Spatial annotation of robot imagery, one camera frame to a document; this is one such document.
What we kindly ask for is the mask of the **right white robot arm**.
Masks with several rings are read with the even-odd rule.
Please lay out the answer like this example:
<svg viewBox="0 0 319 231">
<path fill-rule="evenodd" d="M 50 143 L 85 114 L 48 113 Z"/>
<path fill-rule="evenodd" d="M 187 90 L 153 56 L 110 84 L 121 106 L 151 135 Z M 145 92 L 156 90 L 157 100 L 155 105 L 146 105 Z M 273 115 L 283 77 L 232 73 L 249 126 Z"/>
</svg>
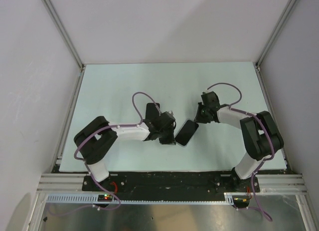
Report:
<svg viewBox="0 0 319 231">
<path fill-rule="evenodd" d="M 198 103 L 195 122 L 228 124 L 241 130 L 245 155 L 231 171 L 233 190 L 243 191 L 266 161 L 272 160 L 283 148 L 283 137 L 270 112 L 250 113 L 228 105 L 206 106 Z"/>
</svg>

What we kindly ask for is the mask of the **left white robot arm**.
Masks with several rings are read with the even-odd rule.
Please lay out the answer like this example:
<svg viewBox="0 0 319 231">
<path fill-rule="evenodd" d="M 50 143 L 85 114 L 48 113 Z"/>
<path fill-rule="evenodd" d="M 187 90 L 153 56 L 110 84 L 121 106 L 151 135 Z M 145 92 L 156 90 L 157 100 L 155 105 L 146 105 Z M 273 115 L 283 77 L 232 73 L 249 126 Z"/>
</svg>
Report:
<svg viewBox="0 0 319 231">
<path fill-rule="evenodd" d="M 93 185 L 104 191 L 110 186 L 111 179 L 103 159 L 115 142 L 159 139 L 161 144 L 173 144 L 175 125 L 175 118 L 169 112 L 151 120 L 143 119 L 140 124 L 115 125 L 98 116 L 74 137 L 77 146 L 74 158 L 85 163 L 93 177 Z"/>
</svg>

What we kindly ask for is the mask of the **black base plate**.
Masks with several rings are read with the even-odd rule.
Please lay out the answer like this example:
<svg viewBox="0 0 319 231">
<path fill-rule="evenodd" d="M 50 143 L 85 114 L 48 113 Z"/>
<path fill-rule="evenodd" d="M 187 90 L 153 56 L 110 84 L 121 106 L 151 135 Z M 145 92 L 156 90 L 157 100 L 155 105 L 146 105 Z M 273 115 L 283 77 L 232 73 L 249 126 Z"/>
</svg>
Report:
<svg viewBox="0 0 319 231">
<path fill-rule="evenodd" d="M 231 171 L 218 172 L 111 172 L 96 185 L 86 175 L 82 190 L 115 191 L 122 201 L 205 202 L 222 201 L 224 193 L 260 192 L 257 178 L 248 178 L 238 186 L 231 182 Z"/>
</svg>

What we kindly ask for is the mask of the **aluminium frame rail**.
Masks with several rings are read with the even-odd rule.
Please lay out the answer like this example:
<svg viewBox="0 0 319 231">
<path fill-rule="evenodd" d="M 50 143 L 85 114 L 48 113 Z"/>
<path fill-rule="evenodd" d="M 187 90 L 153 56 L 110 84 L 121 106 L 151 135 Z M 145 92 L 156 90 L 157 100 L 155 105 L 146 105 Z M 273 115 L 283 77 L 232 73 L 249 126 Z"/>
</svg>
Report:
<svg viewBox="0 0 319 231">
<path fill-rule="evenodd" d="M 265 195 L 305 195 L 302 175 L 257 175 L 260 193 Z"/>
</svg>

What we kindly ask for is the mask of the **right aluminium corner post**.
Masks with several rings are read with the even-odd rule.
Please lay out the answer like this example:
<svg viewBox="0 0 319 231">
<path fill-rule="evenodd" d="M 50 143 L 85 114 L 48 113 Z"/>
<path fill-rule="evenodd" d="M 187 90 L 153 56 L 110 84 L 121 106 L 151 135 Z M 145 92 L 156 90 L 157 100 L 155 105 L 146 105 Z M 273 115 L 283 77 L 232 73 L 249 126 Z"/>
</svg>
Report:
<svg viewBox="0 0 319 231">
<path fill-rule="evenodd" d="M 283 12 L 281 13 L 278 21 L 276 22 L 274 29 L 272 30 L 269 38 L 265 46 L 263 47 L 260 55 L 258 56 L 257 61 L 255 62 L 256 67 L 260 67 L 263 61 L 265 60 L 266 56 L 272 49 L 273 45 L 275 44 L 276 40 L 278 39 L 280 33 L 282 32 L 283 28 L 285 27 L 288 19 L 292 15 L 293 11 L 295 10 L 297 4 L 300 0 L 288 0 Z"/>
</svg>

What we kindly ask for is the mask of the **aluminium corner post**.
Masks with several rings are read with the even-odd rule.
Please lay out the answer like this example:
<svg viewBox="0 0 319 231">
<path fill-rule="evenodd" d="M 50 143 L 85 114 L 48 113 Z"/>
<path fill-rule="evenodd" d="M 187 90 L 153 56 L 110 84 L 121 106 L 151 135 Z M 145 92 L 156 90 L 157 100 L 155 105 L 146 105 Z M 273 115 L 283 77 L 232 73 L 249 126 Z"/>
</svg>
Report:
<svg viewBox="0 0 319 231">
<path fill-rule="evenodd" d="M 280 33 L 282 32 L 283 28 L 285 27 L 288 19 L 292 15 L 293 11 L 295 10 L 297 4 L 300 0 L 288 0 L 283 12 L 281 13 L 278 21 L 276 22 L 274 29 L 272 30 L 269 38 L 265 46 L 263 47 L 260 55 L 258 56 L 257 61 L 255 62 L 256 67 L 260 67 L 263 61 L 265 60 L 266 56 L 272 49 L 273 45 L 275 44 L 276 40 L 278 39 Z"/>
<path fill-rule="evenodd" d="M 73 57 L 75 63 L 79 67 L 80 70 L 84 69 L 84 64 L 80 58 L 80 55 L 78 54 L 56 8 L 54 7 L 54 4 L 51 0 L 41 0 L 44 7 L 46 8 L 49 16 L 51 17 L 57 31 L 59 32 L 63 42 L 65 43 L 67 49 L 69 50 L 71 56 Z"/>
</svg>

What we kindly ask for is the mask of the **left aluminium corner post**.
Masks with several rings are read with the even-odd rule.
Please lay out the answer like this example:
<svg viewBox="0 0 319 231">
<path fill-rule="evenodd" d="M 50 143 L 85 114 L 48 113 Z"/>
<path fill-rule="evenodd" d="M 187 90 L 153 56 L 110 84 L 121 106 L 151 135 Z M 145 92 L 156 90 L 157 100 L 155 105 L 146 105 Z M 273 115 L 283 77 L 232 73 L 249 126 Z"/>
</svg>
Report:
<svg viewBox="0 0 319 231">
<path fill-rule="evenodd" d="M 84 64 L 80 58 L 80 55 L 78 54 L 56 8 L 54 7 L 54 4 L 51 0 L 41 0 L 44 7 L 46 8 L 49 16 L 51 17 L 57 31 L 59 32 L 63 42 L 65 43 L 67 49 L 69 50 L 71 56 L 73 57 L 75 63 L 79 67 L 80 70 L 84 69 Z"/>
</svg>

